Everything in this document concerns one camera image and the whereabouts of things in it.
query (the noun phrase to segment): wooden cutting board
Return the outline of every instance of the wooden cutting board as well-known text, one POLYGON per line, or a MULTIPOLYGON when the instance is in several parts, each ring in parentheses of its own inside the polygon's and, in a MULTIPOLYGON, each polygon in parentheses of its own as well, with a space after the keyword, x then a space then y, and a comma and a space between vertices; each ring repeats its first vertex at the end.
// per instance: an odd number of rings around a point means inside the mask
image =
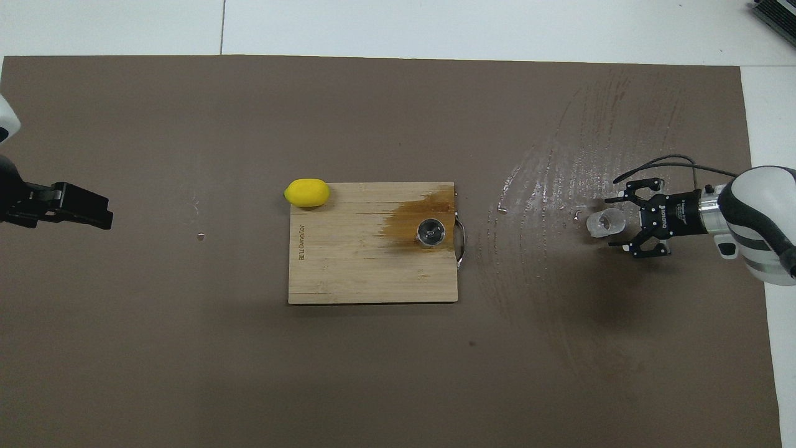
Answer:
POLYGON ((330 183, 320 207, 291 206, 291 304, 458 300, 452 182, 330 183), (440 221, 427 247, 419 224, 440 221))

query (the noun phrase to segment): white floor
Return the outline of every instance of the white floor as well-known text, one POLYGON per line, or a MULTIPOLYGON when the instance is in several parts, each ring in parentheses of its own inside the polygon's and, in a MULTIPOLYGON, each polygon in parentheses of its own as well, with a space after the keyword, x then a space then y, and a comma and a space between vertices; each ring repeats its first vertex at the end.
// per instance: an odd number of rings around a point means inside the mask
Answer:
MULTIPOLYGON (((2 0, 0 58, 250 53, 740 65, 753 164, 796 167, 796 48, 748 3, 2 0)), ((796 447, 796 288, 767 285, 766 297, 782 444, 796 447)))

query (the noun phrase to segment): metal handle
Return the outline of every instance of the metal handle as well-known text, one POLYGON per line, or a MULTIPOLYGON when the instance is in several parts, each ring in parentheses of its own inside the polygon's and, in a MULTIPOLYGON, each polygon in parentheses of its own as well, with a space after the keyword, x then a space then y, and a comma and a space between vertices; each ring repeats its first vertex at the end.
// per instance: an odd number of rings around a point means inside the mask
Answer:
POLYGON ((462 261, 464 260, 464 248, 467 246, 467 234, 464 230, 464 224, 458 220, 458 211, 455 212, 454 215, 456 217, 454 222, 455 226, 462 230, 462 250, 459 253, 458 258, 456 258, 456 269, 458 269, 462 266, 462 261))

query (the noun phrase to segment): transparent cup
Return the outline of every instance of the transparent cup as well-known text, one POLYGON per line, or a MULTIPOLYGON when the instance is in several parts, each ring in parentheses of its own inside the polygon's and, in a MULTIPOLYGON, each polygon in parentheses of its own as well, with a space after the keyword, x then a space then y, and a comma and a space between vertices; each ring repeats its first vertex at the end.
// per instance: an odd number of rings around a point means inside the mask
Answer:
POLYGON ((615 208, 598 211, 586 219, 586 228, 594 238, 618 234, 625 230, 626 224, 625 214, 615 208))

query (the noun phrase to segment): lemon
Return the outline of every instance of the lemon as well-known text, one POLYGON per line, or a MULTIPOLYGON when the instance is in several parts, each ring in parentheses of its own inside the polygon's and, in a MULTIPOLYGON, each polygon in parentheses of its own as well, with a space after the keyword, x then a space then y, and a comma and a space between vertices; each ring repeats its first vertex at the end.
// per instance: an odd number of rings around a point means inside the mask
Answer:
POLYGON ((322 206, 329 198, 329 186, 321 179, 296 179, 285 189, 285 199, 297 207, 322 206))

